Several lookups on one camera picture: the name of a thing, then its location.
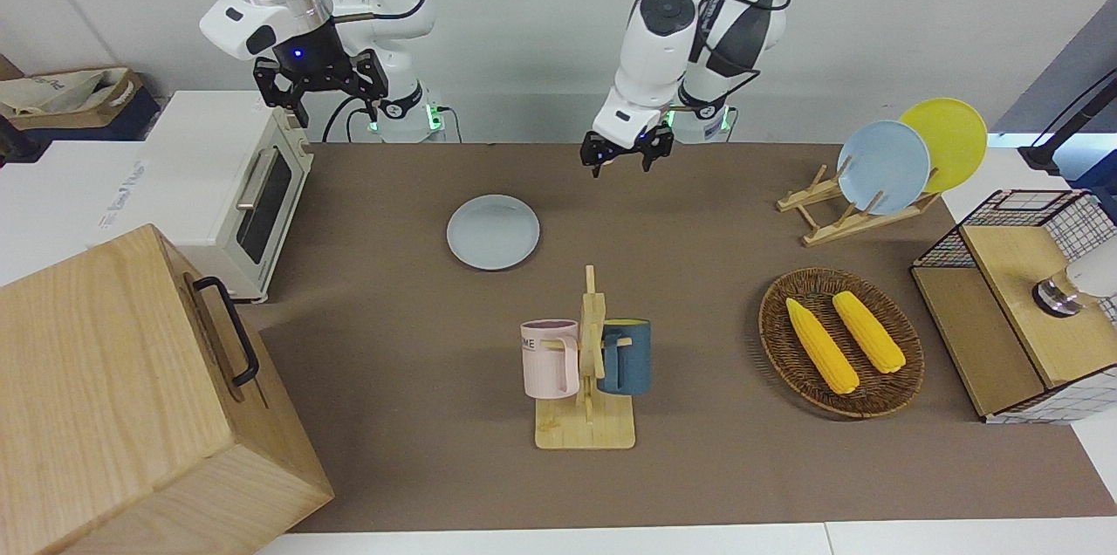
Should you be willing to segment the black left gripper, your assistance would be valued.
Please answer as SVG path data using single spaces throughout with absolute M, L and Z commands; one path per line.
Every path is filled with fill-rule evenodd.
M 588 131 L 581 144 L 581 164 L 591 165 L 591 174 L 594 180 L 601 175 L 601 170 L 615 157 L 626 154 L 639 154 L 640 165 L 643 173 L 650 172 L 653 162 L 659 157 L 670 156 L 674 150 L 674 130 L 667 123 L 659 123 L 653 128 L 642 131 L 634 144 L 626 146 L 604 138 L 596 131 Z

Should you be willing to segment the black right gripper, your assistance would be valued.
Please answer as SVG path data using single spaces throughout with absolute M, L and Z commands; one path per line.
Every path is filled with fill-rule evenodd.
M 367 122 L 375 123 L 380 101 L 386 98 L 386 70 L 372 49 L 355 57 L 340 54 L 338 59 L 324 65 L 311 65 L 311 51 L 303 50 L 284 59 L 256 58 L 254 80 L 262 101 L 271 108 L 294 111 L 299 128 L 311 126 L 311 114 L 300 105 L 307 93 L 338 90 L 364 103 Z

